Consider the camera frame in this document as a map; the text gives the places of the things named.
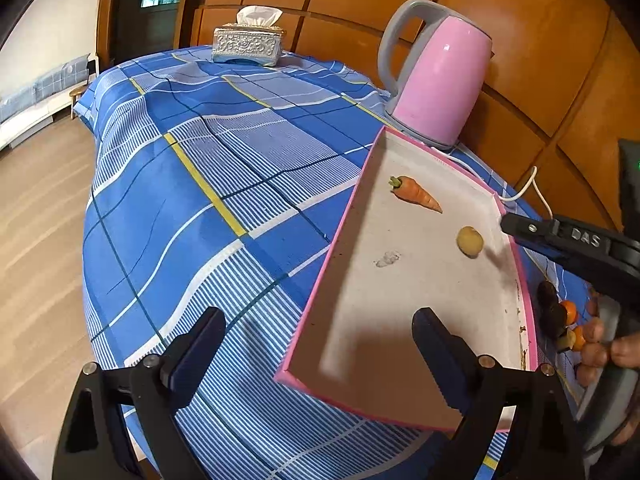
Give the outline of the person's right hand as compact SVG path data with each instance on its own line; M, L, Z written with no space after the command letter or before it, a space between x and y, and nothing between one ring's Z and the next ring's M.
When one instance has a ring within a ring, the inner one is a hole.
M590 451L627 443L639 426L639 323L594 290L587 311L576 378L586 389L578 422Z

